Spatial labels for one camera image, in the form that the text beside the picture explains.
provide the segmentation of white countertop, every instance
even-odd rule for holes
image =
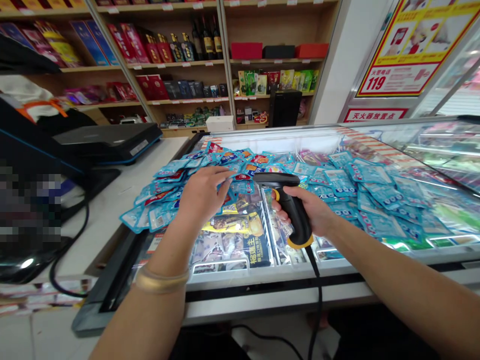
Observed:
[[[152,176],[166,165],[189,140],[188,137],[163,138],[151,146],[136,163],[120,166],[121,174],[89,203],[90,217],[85,231],[60,260],[56,279],[81,280],[92,277],[88,269],[118,230],[119,216],[133,207],[141,189],[152,181]],[[74,237],[85,220],[85,209],[61,227],[63,236]],[[48,266],[31,283],[49,281]]]

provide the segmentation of liquor bottle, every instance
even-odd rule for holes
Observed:
[[[209,28],[207,27],[207,23],[205,22],[205,16],[202,15],[201,17],[203,21],[203,45],[205,46],[205,60],[215,60],[215,53],[214,53],[214,41],[212,39],[212,35],[210,34]]]
[[[189,36],[182,32],[183,35],[183,42],[181,43],[181,49],[183,51],[183,57],[185,61],[195,61],[194,58],[194,46],[189,40]]]
[[[177,36],[172,32],[170,34],[171,36],[171,44],[170,44],[170,49],[171,53],[173,54],[173,58],[175,59],[176,63],[181,63],[184,60],[184,55],[182,54],[182,48],[180,47],[179,40],[177,39]]]
[[[213,42],[215,43],[216,58],[222,60],[224,58],[224,54],[222,53],[222,39],[220,38],[220,31],[215,15],[213,15]]]
[[[193,45],[195,45],[195,52],[196,52],[196,59],[203,60],[204,59],[204,52],[202,50],[202,42],[200,40],[199,32],[197,31],[197,24],[195,20],[192,19],[193,29],[191,31],[191,37],[193,38]]]

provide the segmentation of hand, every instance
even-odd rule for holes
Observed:
[[[227,179],[234,174],[235,171],[228,171],[221,166],[202,167],[198,170],[183,189],[177,218],[203,226],[224,203],[232,183],[231,179]],[[217,191],[217,186],[221,183],[223,184]]]
[[[306,214],[310,219],[311,230],[318,237],[327,236],[334,223],[340,218],[325,204],[317,195],[302,189],[298,186],[284,186],[283,191],[290,196],[297,197],[303,203]],[[285,211],[282,210],[280,204],[274,199],[271,202],[276,215],[284,223],[290,224],[291,221]]]

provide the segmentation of human arm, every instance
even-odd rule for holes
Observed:
[[[432,268],[375,240],[299,187],[313,233],[325,237],[358,270],[378,298],[446,358],[480,359],[480,297]],[[283,221],[280,205],[272,202]]]
[[[178,214],[145,265],[152,273],[175,277],[188,270],[202,226],[222,206],[233,175],[210,166],[195,173],[183,190]],[[182,325],[185,287],[172,293],[146,292],[133,285],[104,330],[90,360],[168,359]]]

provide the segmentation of white wall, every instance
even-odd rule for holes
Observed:
[[[385,0],[343,0],[313,105],[311,124],[338,122],[360,66],[372,50],[391,3]]]

